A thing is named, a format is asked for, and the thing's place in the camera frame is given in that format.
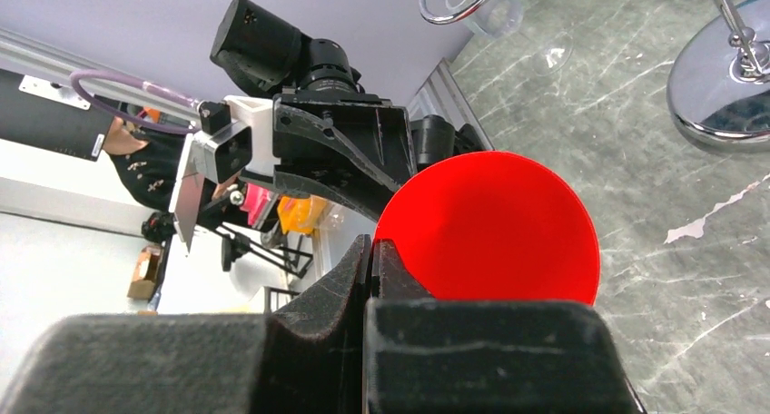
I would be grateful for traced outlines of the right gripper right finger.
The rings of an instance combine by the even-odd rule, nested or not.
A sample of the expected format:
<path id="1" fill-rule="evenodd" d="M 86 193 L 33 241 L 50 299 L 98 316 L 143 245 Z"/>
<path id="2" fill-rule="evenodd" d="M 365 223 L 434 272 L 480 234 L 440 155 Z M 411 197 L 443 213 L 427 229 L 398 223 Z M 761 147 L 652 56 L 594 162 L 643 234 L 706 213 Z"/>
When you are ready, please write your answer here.
<path id="1" fill-rule="evenodd" d="M 642 413 L 606 323 L 574 301 L 440 301 L 376 241 L 367 413 Z"/>

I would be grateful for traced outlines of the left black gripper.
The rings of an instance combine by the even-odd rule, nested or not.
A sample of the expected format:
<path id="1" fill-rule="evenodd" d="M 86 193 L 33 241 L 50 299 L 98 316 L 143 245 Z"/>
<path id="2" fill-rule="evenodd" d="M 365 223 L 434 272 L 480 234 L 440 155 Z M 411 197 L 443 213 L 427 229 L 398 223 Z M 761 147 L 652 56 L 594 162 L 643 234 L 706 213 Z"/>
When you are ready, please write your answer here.
<path id="1" fill-rule="evenodd" d="M 373 94 L 277 94 L 269 109 L 241 109 L 252 124 L 252 161 L 241 177 L 279 194 L 320 196 L 377 221 L 415 174 L 449 157 L 485 151 L 486 135 L 441 116 L 410 119 Z"/>

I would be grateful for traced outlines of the clear wine glass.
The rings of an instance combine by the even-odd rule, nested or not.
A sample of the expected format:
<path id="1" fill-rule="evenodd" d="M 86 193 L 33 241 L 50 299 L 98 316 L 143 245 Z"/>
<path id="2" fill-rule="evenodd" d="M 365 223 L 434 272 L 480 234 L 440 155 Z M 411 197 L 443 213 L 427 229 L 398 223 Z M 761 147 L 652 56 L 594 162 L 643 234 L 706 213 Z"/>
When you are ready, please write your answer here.
<path id="1" fill-rule="evenodd" d="M 568 33 L 544 37 L 538 37 L 536 32 L 526 33 L 524 13 L 523 0 L 487 0 L 462 23 L 475 35 L 489 39 L 506 35 L 521 39 L 526 52 L 525 60 L 534 74 L 545 76 L 561 70 L 572 55 L 572 37 Z"/>

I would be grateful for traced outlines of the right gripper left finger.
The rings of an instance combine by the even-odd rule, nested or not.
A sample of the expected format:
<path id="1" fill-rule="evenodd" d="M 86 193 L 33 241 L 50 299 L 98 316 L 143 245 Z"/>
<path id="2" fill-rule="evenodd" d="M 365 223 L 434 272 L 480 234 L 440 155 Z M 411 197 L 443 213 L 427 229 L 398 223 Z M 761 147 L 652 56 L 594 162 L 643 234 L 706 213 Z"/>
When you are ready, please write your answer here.
<path id="1" fill-rule="evenodd" d="M 4 413 L 361 413 L 371 239 L 277 311 L 77 315 L 29 351 Z"/>

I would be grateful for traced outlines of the red plastic wine glass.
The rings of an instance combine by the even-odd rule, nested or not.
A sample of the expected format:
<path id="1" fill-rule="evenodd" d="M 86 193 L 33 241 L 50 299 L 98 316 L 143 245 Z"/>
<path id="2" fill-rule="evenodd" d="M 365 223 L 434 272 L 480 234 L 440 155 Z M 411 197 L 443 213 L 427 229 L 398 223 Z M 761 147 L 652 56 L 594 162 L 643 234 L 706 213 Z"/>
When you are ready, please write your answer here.
<path id="1" fill-rule="evenodd" d="M 408 180 L 375 230 L 441 300 L 593 305 L 601 276 L 594 223 L 555 172 L 501 151 L 455 156 Z"/>

